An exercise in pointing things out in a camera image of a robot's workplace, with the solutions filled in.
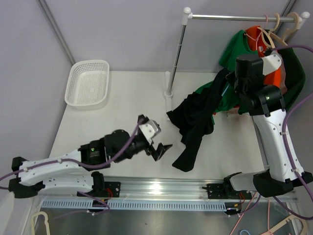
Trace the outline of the black t shirt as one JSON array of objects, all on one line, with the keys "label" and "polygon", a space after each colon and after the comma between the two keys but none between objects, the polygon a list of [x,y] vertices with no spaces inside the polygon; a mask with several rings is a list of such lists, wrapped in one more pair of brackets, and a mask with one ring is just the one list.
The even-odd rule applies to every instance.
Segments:
[{"label": "black t shirt", "polygon": [[203,136],[214,131],[212,116],[222,100],[227,75],[227,69],[220,70],[213,81],[189,94],[177,108],[167,112],[171,123],[179,129],[180,142],[185,145],[172,163],[174,168],[183,172],[194,168]]}]

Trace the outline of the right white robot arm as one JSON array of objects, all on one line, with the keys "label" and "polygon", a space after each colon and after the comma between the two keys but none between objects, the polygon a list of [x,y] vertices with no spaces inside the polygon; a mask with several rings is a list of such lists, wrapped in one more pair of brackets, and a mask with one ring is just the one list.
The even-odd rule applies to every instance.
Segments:
[{"label": "right white robot arm", "polygon": [[247,108],[256,124],[265,151],[268,169],[253,173],[234,173],[224,178],[223,194],[234,198],[243,190],[263,197],[284,195],[295,187],[311,183],[313,175],[301,166],[289,136],[281,90],[265,85],[264,77],[281,66],[277,53],[265,57],[242,54],[236,58],[235,71],[227,76],[240,106]]}]

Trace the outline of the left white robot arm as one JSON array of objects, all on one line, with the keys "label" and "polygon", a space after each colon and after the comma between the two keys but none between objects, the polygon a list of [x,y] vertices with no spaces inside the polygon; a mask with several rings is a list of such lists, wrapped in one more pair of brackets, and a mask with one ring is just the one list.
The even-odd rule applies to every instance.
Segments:
[{"label": "left white robot arm", "polygon": [[114,130],[54,159],[28,161],[15,157],[11,165],[14,178],[9,180],[8,191],[20,199],[46,194],[118,197],[120,183],[106,182],[100,170],[130,160],[140,152],[154,161],[160,160],[171,148],[170,144],[162,143],[154,148],[153,139],[160,132],[154,120],[139,115],[132,134]]}]

